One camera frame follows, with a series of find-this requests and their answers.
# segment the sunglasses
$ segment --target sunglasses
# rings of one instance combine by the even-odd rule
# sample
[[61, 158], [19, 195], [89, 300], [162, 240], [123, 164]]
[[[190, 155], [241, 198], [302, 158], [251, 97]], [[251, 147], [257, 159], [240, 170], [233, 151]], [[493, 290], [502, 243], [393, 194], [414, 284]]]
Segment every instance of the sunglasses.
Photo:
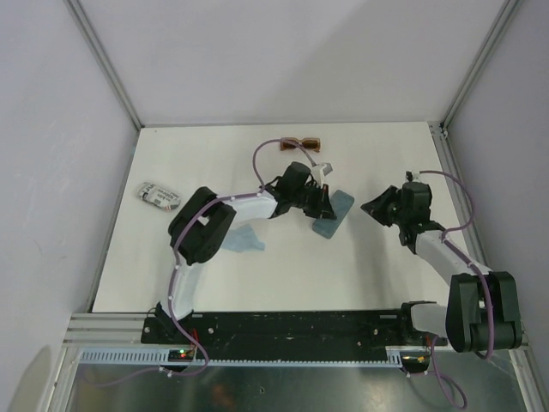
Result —
[[315, 152], [320, 152], [320, 139], [317, 137], [306, 137], [305, 139], [299, 140], [296, 137], [282, 137], [284, 140], [281, 141], [281, 150], [288, 150], [291, 148], [296, 148], [295, 144], [297, 143], [308, 150], [314, 150]]

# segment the black mounting plate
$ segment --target black mounting plate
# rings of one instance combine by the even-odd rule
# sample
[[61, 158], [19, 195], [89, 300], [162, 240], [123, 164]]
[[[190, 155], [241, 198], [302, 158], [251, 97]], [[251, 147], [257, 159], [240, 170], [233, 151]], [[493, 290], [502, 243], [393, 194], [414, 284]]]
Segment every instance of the black mounting plate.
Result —
[[[157, 306], [142, 343], [189, 344]], [[387, 346], [426, 346], [400, 309], [323, 312], [194, 312], [180, 321], [209, 357], [230, 361], [386, 361]]]

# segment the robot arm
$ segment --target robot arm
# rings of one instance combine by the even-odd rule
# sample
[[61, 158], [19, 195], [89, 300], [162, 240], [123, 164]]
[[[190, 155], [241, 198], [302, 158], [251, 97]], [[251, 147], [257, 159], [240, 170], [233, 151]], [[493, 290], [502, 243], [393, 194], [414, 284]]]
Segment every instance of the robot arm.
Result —
[[[219, 202], [199, 217], [178, 248], [184, 261], [178, 268], [180, 276], [177, 276], [172, 288], [172, 309], [176, 319], [192, 312], [202, 266], [220, 249], [232, 224], [275, 218], [284, 215], [291, 207], [302, 209], [311, 218], [335, 219], [329, 202], [329, 187], [323, 182], [331, 171], [329, 163], [315, 165], [311, 170], [306, 165], [293, 162], [282, 176], [266, 184], [264, 191], [258, 192], [257, 196], [233, 197], [229, 201]], [[190, 220], [205, 204], [216, 198], [217, 195], [208, 187], [201, 187], [195, 192], [168, 228], [172, 248]], [[165, 312], [167, 299], [166, 296], [160, 302]]]
[[507, 272], [494, 272], [476, 262], [431, 220], [429, 185], [412, 179], [398, 189], [390, 186], [381, 196], [361, 206], [380, 224], [400, 229], [399, 239], [423, 258], [448, 283], [448, 306], [435, 302], [410, 302], [409, 327], [447, 337], [457, 352], [488, 348], [489, 327], [479, 273], [485, 277], [492, 302], [494, 349], [517, 348], [522, 343], [521, 316], [516, 284]]

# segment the light blue plastic object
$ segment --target light blue plastic object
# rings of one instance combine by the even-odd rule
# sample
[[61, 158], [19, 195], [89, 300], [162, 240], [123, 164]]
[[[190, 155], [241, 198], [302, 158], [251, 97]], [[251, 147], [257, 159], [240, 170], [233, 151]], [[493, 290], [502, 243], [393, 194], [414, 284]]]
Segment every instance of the light blue plastic object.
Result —
[[259, 240], [250, 223], [227, 232], [221, 249], [242, 253], [243, 251], [264, 251], [265, 244]]
[[345, 219], [349, 210], [351, 210], [354, 203], [354, 197], [344, 191], [335, 191], [334, 195], [329, 199], [329, 202], [332, 204], [337, 219], [335, 221], [316, 219], [312, 222], [313, 232], [320, 234], [326, 239], [332, 239], [335, 231], [340, 226], [343, 219]]

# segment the metal floor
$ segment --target metal floor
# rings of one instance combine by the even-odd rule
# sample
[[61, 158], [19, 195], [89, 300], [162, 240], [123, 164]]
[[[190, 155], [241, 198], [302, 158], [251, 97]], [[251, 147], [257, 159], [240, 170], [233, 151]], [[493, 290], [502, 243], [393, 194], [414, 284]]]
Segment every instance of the metal floor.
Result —
[[[468, 396], [468, 411], [526, 411], [506, 352], [490, 363], [474, 354], [438, 353], [441, 371]], [[103, 383], [135, 366], [81, 365], [79, 375]], [[148, 373], [97, 389], [76, 378], [71, 412], [431, 412], [455, 410], [432, 376], [407, 379], [398, 369], [351, 367], [210, 367], [192, 378]]]

